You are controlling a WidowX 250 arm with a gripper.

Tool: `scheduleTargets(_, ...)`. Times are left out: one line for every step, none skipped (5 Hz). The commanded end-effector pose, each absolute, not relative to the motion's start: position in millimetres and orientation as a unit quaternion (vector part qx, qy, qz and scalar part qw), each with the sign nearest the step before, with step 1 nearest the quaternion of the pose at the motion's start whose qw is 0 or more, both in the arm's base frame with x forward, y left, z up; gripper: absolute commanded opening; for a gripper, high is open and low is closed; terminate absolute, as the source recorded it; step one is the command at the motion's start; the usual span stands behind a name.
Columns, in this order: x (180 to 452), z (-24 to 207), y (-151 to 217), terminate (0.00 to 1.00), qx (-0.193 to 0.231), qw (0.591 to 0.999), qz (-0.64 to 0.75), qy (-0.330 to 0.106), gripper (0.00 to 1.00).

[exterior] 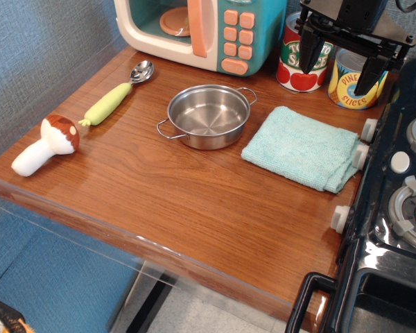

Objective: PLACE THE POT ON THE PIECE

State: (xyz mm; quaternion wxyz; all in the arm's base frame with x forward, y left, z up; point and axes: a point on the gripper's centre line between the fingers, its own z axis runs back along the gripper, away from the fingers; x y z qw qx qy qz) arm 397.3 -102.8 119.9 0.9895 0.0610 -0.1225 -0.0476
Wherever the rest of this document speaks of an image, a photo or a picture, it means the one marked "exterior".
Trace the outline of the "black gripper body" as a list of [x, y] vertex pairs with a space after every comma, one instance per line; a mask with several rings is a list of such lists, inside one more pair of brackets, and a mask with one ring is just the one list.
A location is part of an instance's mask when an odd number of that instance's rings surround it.
[[299, 34], [305, 24], [330, 42], [363, 57], [383, 56], [400, 68], [416, 37], [392, 20], [387, 1], [301, 1]]

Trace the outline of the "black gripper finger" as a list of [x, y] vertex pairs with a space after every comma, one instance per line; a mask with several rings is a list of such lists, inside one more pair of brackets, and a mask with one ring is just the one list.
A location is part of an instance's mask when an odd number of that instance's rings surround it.
[[379, 83], [390, 70], [390, 60], [383, 56], [366, 57], [354, 94], [364, 96]]
[[319, 31], [305, 24], [300, 35], [300, 69], [308, 74], [316, 65], [324, 40]]

